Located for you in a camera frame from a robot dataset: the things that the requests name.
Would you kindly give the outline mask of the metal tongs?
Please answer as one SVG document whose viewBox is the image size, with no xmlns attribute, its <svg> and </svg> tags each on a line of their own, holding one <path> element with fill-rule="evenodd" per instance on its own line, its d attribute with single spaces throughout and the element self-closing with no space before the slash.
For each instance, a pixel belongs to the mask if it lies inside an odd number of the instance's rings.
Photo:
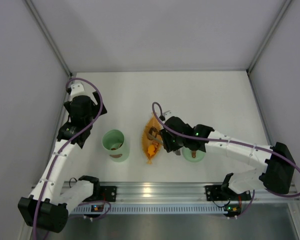
<svg viewBox="0 0 300 240">
<path fill-rule="evenodd" d="M 153 136 L 147 133 L 147 137 L 150 140 L 156 141 L 163 146 L 167 153 L 173 152 L 175 155 L 181 155 L 181 147 L 175 142 L 175 139 L 165 130 L 159 130 L 160 134 Z"/>
</svg>

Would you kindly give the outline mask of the brown food piece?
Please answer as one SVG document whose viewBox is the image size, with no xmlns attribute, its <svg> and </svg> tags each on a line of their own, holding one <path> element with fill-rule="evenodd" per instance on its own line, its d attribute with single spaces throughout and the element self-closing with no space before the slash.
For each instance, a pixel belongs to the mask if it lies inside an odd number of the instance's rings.
<svg viewBox="0 0 300 240">
<path fill-rule="evenodd" d="M 152 127 L 149 129 L 148 133 L 149 133 L 150 135 L 153 135 L 153 136 L 160 135 L 160 131 L 157 130 L 154 126 L 152 126 Z"/>
</svg>

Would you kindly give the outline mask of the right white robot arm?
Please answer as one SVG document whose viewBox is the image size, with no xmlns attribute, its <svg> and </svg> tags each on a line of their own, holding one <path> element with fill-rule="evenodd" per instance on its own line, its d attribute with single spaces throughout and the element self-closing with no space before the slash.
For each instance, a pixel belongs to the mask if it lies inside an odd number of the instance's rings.
<svg viewBox="0 0 300 240">
<path fill-rule="evenodd" d="M 164 122 L 160 135 L 168 153 L 187 149 L 191 153 L 218 154 L 252 167 L 246 172 L 228 173 L 223 180 L 222 191 L 242 194 L 267 189 L 278 195 L 289 193 L 295 161 L 285 144 L 252 145 L 223 135 L 210 126 L 198 124 L 191 127 L 176 116 L 160 116 L 159 119 Z"/>
</svg>

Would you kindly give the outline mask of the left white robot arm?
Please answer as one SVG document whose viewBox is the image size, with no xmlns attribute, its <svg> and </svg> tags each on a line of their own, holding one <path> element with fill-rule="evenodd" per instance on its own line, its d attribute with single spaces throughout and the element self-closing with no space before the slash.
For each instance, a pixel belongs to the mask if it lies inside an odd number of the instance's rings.
<svg viewBox="0 0 300 240">
<path fill-rule="evenodd" d="M 97 201 L 101 196 L 100 180 L 87 175 L 62 192 L 67 173 L 75 162 L 71 153 L 83 148 L 97 117 L 107 113 L 100 93 L 95 91 L 93 96 L 94 99 L 77 95 L 64 103 L 68 119 L 58 131 L 51 159 L 30 195 L 18 202 L 25 223 L 34 229 L 59 233 L 74 208 L 82 202 Z"/>
</svg>

